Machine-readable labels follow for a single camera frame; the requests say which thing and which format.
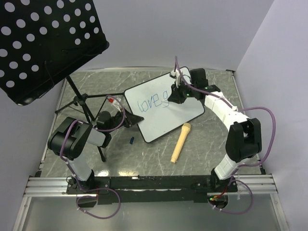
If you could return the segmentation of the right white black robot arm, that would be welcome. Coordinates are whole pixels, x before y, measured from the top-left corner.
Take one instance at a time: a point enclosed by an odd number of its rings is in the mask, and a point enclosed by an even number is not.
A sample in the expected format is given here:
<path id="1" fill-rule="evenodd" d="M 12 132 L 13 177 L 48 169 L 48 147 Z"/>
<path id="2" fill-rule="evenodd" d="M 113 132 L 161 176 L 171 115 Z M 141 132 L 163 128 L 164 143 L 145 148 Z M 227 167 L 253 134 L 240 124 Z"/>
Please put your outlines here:
<path id="1" fill-rule="evenodd" d="M 185 76 L 178 68 L 169 74 L 175 80 L 167 101 L 183 104 L 188 98 L 195 98 L 210 109 L 228 131 L 226 154 L 211 171 L 210 186 L 220 192 L 227 186 L 227 180 L 247 160 L 262 150 L 261 123 L 249 118 L 232 105 L 216 85 L 209 85 L 203 68 L 190 71 Z"/>

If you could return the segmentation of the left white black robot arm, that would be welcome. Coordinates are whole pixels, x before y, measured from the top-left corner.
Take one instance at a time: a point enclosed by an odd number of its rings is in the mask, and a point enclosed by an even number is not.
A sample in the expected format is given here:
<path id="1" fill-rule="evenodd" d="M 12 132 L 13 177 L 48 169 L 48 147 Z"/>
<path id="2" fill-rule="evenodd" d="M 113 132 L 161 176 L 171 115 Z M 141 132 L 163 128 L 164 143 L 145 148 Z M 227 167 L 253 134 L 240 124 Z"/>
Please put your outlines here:
<path id="1" fill-rule="evenodd" d="M 100 112 L 95 126 L 67 117 L 49 137 L 48 148 L 65 162 L 78 188 L 83 193 L 90 193 L 95 188 L 95 176 L 82 156 L 85 144 L 106 148 L 114 128 L 130 128 L 143 120 L 142 116 L 127 110 L 117 112 L 114 116 L 108 111 Z"/>

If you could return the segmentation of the white whiteboard black frame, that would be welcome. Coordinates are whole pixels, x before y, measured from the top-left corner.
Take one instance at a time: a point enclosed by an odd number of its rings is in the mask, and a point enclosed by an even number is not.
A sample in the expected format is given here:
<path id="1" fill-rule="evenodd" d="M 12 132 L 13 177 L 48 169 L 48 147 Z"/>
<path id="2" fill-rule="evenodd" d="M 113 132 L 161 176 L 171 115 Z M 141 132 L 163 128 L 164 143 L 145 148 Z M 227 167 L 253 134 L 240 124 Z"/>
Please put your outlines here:
<path id="1" fill-rule="evenodd" d="M 138 123 L 138 128 L 146 143 L 153 142 L 205 112 L 202 103 L 195 98 L 188 98 L 183 104 L 163 104 L 162 101 L 167 101 L 171 95 L 174 82 L 166 73 L 124 91 L 131 112 L 144 118 Z"/>

